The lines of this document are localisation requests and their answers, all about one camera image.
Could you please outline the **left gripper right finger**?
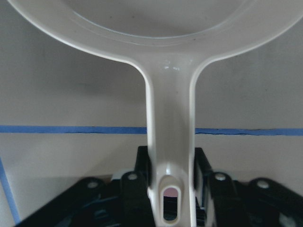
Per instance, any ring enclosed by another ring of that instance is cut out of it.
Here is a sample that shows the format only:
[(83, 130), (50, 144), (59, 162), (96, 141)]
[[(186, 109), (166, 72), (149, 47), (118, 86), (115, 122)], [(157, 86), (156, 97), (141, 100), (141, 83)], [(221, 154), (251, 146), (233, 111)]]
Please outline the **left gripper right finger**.
[(194, 188), (199, 227), (301, 227), (303, 198), (264, 177), (249, 182), (212, 169), (201, 148), (195, 149)]

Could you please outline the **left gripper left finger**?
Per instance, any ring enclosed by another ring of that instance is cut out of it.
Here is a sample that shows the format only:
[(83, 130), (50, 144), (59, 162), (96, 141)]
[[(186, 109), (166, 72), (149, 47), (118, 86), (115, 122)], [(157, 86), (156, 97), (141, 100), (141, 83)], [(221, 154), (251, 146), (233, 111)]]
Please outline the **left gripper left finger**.
[(86, 177), (21, 221), (19, 227), (153, 227), (147, 187), (151, 162), (139, 146), (133, 171), (105, 182)]

